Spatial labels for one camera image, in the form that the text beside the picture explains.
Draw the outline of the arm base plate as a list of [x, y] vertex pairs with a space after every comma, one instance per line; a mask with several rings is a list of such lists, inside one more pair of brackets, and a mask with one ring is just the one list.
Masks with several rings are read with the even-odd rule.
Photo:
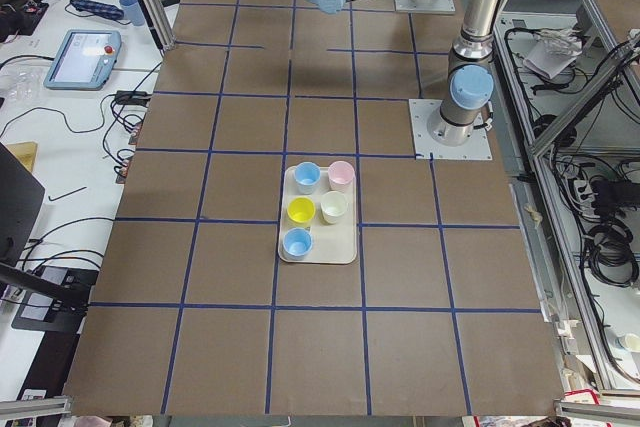
[[480, 112], [472, 124], [454, 126], [440, 112], [440, 99], [409, 99], [414, 153], [422, 160], [490, 161], [487, 128]]
[[395, 10], [405, 13], [453, 15], [454, 0], [394, 0]]

